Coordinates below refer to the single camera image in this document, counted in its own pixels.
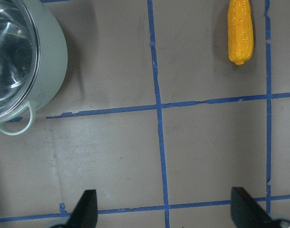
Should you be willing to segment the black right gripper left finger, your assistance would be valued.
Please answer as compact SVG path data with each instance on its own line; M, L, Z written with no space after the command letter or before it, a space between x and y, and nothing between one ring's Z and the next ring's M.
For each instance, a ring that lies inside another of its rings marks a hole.
M86 190L67 221L67 228L95 228L98 220L97 192Z

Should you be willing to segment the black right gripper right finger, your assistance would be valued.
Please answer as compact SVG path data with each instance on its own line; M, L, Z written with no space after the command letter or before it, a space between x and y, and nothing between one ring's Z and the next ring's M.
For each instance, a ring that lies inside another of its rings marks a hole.
M237 228L268 228L273 219L243 187L232 187L231 219Z

